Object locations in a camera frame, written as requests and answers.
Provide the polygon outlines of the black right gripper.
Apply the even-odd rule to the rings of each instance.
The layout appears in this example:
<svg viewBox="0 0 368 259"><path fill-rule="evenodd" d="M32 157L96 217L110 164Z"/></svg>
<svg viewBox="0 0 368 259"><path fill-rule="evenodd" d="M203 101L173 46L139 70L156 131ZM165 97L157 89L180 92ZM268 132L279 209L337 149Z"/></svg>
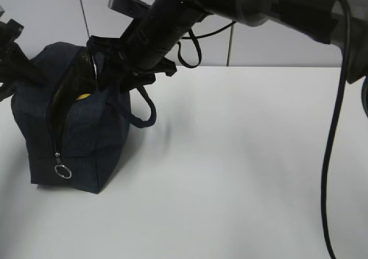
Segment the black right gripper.
<svg viewBox="0 0 368 259"><path fill-rule="evenodd" d="M119 93L125 93L153 84L158 73L172 77L177 71L176 64L164 56L131 53L120 38L91 36L86 48L91 59L102 58L97 64L97 86L101 91L115 86Z"/></svg>

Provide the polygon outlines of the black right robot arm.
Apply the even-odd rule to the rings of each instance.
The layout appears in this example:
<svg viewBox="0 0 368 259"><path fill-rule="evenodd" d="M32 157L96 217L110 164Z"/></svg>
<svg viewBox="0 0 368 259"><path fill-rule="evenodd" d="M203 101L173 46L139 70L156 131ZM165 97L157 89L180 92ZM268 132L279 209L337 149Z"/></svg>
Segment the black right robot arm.
<svg viewBox="0 0 368 259"><path fill-rule="evenodd" d="M87 42L90 55L105 58L101 87L118 81L131 90L153 83L156 73L172 76L176 65L166 55L211 15L251 27L274 21L336 45L344 58L346 82L367 76L367 0L155 0L151 5L110 0L109 5L133 20L119 38L91 36Z"/></svg>

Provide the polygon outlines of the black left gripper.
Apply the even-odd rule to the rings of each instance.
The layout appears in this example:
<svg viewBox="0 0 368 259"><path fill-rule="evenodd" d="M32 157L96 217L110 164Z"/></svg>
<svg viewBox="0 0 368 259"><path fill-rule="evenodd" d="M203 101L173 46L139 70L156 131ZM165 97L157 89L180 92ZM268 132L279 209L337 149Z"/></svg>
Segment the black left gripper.
<svg viewBox="0 0 368 259"><path fill-rule="evenodd" d="M1 22L1 58L8 54L8 66L10 70L1 69L1 102L16 91L15 82L24 80L38 86L44 86L47 78L25 56L22 49L14 41L19 38L24 26L10 19L7 23Z"/></svg>

